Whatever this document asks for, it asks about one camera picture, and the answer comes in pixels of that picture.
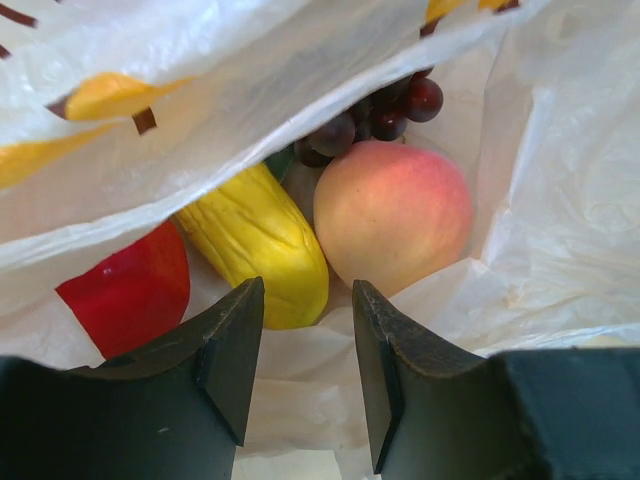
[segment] dark purple grape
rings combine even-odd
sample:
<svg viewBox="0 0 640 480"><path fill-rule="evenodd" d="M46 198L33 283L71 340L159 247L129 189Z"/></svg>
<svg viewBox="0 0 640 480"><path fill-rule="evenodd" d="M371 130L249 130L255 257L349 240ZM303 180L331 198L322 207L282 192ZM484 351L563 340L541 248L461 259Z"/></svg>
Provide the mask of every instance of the dark purple grape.
<svg viewBox="0 0 640 480"><path fill-rule="evenodd" d="M400 99L404 115L414 122L433 120L444 103L442 89L429 78L412 80L407 92Z"/></svg>
<svg viewBox="0 0 640 480"><path fill-rule="evenodd" d="M440 18L436 18L435 20L431 20L429 23L422 26L420 29L420 38L428 37L436 31L436 27L438 26L438 22Z"/></svg>
<svg viewBox="0 0 640 480"><path fill-rule="evenodd" d="M396 105L374 107L369 117L371 134L384 142L392 142L407 129L407 118Z"/></svg>
<svg viewBox="0 0 640 480"><path fill-rule="evenodd" d="M326 157L338 157L347 153L356 136L356 126L351 115L342 112L309 135L309 142L316 152Z"/></svg>
<svg viewBox="0 0 640 480"><path fill-rule="evenodd" d="M302 138L293 144L293 152L298 162L309 168L326 167L333 160L316 152L311 146L309 137Z"/></svg>
<svg viewBox="0 0 640 480"><path fill-rule="evenodd" d="M405 92L410 81L411 76L401 78L400 80L373 92L371 94L371 103L373 104L373 107L386 107L387 105L391 105Z"/></svg>
<svg viewBox="0 0 640 480"><path fill-rule="evenodd" d="M498 8L496 8L494 11L495 11L495 13L501 13L501 12L504 12L505 10L511 10L512 8L518 8L519 6L520 6L519 0L509 0L508 2L506 2L503 5L501 5Z"/></svg>
<svg viewBox="0 0 640 480"><path fill-rule="evenodd" d="M364 142L371 138L371 122L366 120L362 122L356 129L356 138L353 143Z"/></svg>
<svg viewBox="0 0 640 480"><path fill-rule="evenodd" d="M429 75L431 75L431 72L433 72L433 67L427 68L426 70L418 70L413 74L413 77L411 77L411 81L419 80L421 78L427 78Z"/></svg>
<svg viewBox="0 0 640 480"><path fill-rule="evenodd" d="M353 123L356 125L360 125L367 118L369 118L369 112L371 111L371 99L369 97L364 97L359 102L356 102L350 109L349 115L353 119Z"/></svg>

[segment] plastic bag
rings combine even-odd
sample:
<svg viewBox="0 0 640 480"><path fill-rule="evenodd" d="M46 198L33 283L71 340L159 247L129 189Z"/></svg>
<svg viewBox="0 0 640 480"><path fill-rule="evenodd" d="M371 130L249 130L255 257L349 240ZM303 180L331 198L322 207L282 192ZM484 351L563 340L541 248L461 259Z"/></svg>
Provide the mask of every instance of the plastic bag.
<svg viewBox="0 0 640 480"><path fill-rule="evenodd" d="M445 107L406 138L467 172L473 248L395 305L483 355L640 342L640 83L628 68L640 61L640 2L529 0L499 16L468 2L421 42L424 1L125 3L92 5L101 9L94 18L85 2L68 1L75 16L56 17L47 49L18 45L0 63L0 146L112 125L0 191L1 352L67 368L100 363L55 286L369 91L431 64ZM130 109L74 123L42 108L108 71L158 86L193 79L158 97L158 128L142 137ZM286 183L310 214L313 174L296 169ZM187 315L227 288L201 258L191 261ZM316 327L264 332L239 454L335 451L342 477L359 479L370 465L339 282L331 301Z"/></svg>

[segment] white surface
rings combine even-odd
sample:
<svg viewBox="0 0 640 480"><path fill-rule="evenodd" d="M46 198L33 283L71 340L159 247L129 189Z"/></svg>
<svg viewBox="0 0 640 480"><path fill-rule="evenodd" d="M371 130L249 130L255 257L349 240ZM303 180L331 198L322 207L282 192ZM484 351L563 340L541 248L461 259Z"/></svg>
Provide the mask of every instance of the white surface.
<svg viewBox="0 0 640 480"><path fill-rule="evenodd" d="M627 10L624 0L529 0L497 17L461 10L435 36L404 48L420 3L308 2L159 102L159 129L142 139L116 129L0 192L8 219L0 239L13 240L0 245L0 310L44 301L60 281L238 169L376 86L438 63L444 109L412 126L407 143L436 144L467 172L478 212L471 256L393 302L481 354L640 343L640 71L632 68L640 64L640 2ZM0 64L0 74L11 72ZM224 290L194 264L196 272L194 313ZM247 478L264 479L262 469L286 478L311 454L246 459L294 449L337 451L345 480L370 468L348 292L337 282L331 302L317 327L264 332L238 457ZM15 324L0 351L38 330L24 355L70 361L59 338L46 335L47 322L22 321L0 319ZM83 359L95 352L73 356Z"/></svg>

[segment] peach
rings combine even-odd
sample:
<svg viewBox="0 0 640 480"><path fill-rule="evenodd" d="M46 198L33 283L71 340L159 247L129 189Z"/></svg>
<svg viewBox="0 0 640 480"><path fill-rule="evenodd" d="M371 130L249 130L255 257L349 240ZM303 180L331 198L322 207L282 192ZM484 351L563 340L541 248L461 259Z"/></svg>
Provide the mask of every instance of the peach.
<svg viewBox="0 0 640 480"><path fill-rule="evenodd" d="M460 168L408 145L357 143L326 168L313 202L316 235L349 286L391 296L458 261L473 221Z"/></svg>

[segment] grape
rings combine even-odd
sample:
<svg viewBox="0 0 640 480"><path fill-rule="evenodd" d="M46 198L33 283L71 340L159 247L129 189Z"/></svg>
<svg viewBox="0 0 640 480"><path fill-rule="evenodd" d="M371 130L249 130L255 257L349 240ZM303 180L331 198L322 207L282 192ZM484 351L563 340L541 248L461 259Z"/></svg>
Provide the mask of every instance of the grape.
<svg viewBox="0 0 640 480"><path fill-rule="evenodd" d="M380 90L371 94L371 102L374 107L386 107L395 102L400 95L404 93L411 81L411 76L401 78L400 80L382 87Z"/></svg>
<svg viewBox="0 0 640 480"><path fill-rule="evenodd" d="M353 119L353 123L355 123L356 127L364 122L367 118L369 118L369 112L371 111L371 99L369 97L364 97L359 102L355 103L349 109L349 115Z"/></svg>
<svg viewBox="0 0 640 480"><path fill-rule="evenodd" d="M309 135L309 143L316 152L326 157L338 157L347 153L356 136L356 126L351 115L342 112Z"/></svg>
<svg viewBox="0 0 640 480"><path fill-rule="evenodd" d="M438 84L428 78L422 78L411 81L400 104L409 120L424 123L433 120L440 113L443 102L444 96Z"/></svg>
<svg viewBox="0 0 640 480"><path fill-rule="evenodd" d="M364 142L371 138L371 122L365 120L356 129L356 138L353 143Z"/></svg>
<svg viewBox="0 0 640 480"><path fill-rule="evenodd" d="M326 157L321 153L316 152L311 147L309 137L302 138L293 144L293 151L298 160L305 167L309 168L322 168L326 167L333 160L331 157Z"/></svg>
<svg viewBox="0 0 640 480"><path fill-rule="evenodd" d="M407 118L396 105L374 107L370 120L371 134L385 142L396 140L407 128Z"/></svg>
<svg viewBox="0 0 640 480"><path fill-rule="evenodd" d="M519 0L509 0L505 4L495 9L496 13L504 12L505 10L511 10L512 8L518 8L520 6Z"/></svg>
<svg viewBox="0 0 640 480"><path fill-rule="evenodd" d="M425 24L420 29L420 38L428 37L433 32L435 32L439 21L440 21L440 18L436 18L435 20L431 20L429 23Z"/></svg>
<svg viewBox="0 0 640 480"><path fill-rule="evenodd" d="M420 78L427 78L429 75L431 75L431 72L433 72L433 67L427 68L426 70L419 70L413 74L413 77L411 77L411 81L418 80Z"/></svg>

